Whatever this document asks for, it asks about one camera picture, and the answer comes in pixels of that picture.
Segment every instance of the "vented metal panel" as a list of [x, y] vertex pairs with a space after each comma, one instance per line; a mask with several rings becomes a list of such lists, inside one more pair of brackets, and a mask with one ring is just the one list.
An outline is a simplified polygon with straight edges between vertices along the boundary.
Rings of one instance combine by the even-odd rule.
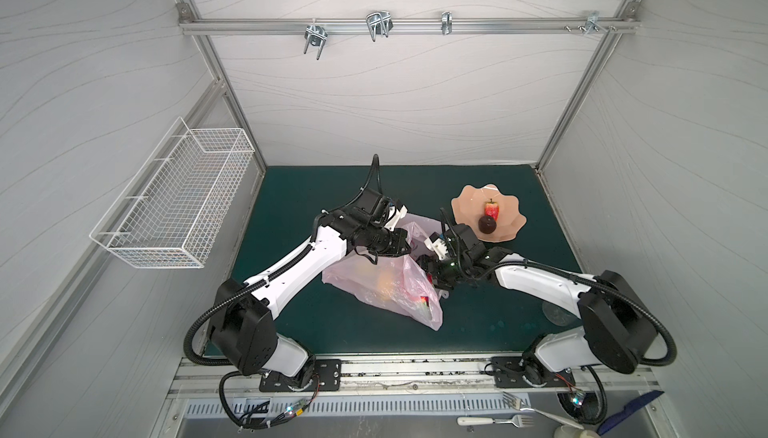
[[[528, 394], [517, 394], [530, 403]], [[230, 402], [235, 414], [270, 401], [267, 416], [277, 416], [302, 395], [277, 398], [235, 398]], [[461, 415], [520, 413], [504, 404], [501, 394], [438, 394], [390, 396], [318, 396], [305, 412], [306, 416], [383, 416], [383, 415]], [[192, 399], [184, 415], [187, 419], [226, 418], [217, 398]]]

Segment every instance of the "black mounting plate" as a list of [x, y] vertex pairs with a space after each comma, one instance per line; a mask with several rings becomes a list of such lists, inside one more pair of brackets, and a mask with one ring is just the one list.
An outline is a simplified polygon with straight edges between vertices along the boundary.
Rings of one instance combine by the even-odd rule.
[[[315, 374], [320, 376], [320, 391], [339, 391], [341, 384], [341, 360], [317, 360], [315, 361]], [[282, 373], [273, 371], [266, 378], [262, 377], [259, 382], [259, 391], [263, 393], [273, 393], [276, 391], [287, 391], [290, 393], [304, 393], [314, 391], [316, 383], [314, 378], [304, 390], [294, 390], [290, 388]]]
[[[520, 356], [492, 356], [491, 365], [493, 365], [493, 384], [497, 388], [532, 388], [533, 386], [523, 379], [523, 371], [517, 371], [519, 368]], [[574, 377], [565, 371], [560, 372], [563, 378], [574, 382]], [[567, 386], [560, 378], [552, 376], [541, 388], [562, 388]]]

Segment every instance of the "silver fork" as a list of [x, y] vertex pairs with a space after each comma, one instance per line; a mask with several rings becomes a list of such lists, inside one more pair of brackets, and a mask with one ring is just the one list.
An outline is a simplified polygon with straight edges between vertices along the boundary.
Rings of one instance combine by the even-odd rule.
[[533, 418], [525, 415], [514, 415], [510, 420], [496, 420], [483, 416], [460, 416], [456, 418], [456, 423], [461, 426], [513, 424], [517, 428], [530, 428], [533, 426]]
[[562, 416], [554, 415], [551, 413], [547, 413], [546, 411], [536, 410], [535, 408], [526, 406], [525, 402], [523, 402], [523, 400], [519, 396], [509, 394], [506, 391], [502, 392], [502, 395], [503, 395], [504, 402], [507, 405], [510, 405], [512, 408], [515, 408], [517, 411], [533, 411], [542, 416], [546, 416], [550, 420], [557, 421], [560, 424], [572, 426], [573, 428], [579, 428], [580, 430], [584, 429], [583, 425], [578, 424], [573, 420], [569, 420], [568, 418], [564, 418]]

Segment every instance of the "pink plate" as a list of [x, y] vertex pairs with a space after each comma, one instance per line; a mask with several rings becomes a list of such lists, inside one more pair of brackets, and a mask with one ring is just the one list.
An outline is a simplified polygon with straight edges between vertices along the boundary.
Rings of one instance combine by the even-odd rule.
[[[493, 233], [481, 233], [478, 220], [485, 214], [485, 204], [493, 198], [498, 203], [498, 220]], [[456, 223], [468, 224], [482, 241], [499, 243], [512, 240], [527, 221], [520, 214], [520, 201], [517, 197], [502, 194], [495, 184], [486, 184], [482, 188], [466, 185], [458, 198], [451, 200]]]

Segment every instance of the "white handle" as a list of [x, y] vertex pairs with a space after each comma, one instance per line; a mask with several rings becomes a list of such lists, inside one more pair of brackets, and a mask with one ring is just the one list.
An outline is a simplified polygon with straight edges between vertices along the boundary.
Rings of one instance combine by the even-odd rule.
[[546, 411], [540, 411], [540, 410], [536, 410], [536, 413], [538, 413], [540, 415], [543, 415], [543, 416], [546, 416], [547, 418], [550, 418], [551, 420], [557, 421], [560, 424], [572, 426], [573, 428], [579, 428], [580, 430], [584, 429], [583, 425], [578, 424], [578, 423], [576, 423], [573, 420], [569, 420], [568, 418], [563, 418], [562, 416], [553, 415], [551, 413], [547, 413]]
[[482, 416], [460, 416], [459, 418], [456, 418], [456, 423], [461, 426], [492, 425], [493, 418], [483, 418]]

